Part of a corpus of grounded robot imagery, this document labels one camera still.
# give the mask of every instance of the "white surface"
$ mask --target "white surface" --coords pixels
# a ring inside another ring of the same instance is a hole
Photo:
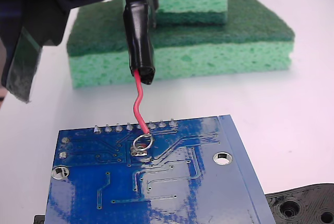
[[[265,193],[334,183],[334,0],[259,1],[296,33],[290,71],[154,82],[141,112],[146,121],[231,114]],[[67,37],[45,47],[32,102],[8,95],[0,110],[1,223],[45,213],[60,129],[135,122],[135,83],[72,90]]]

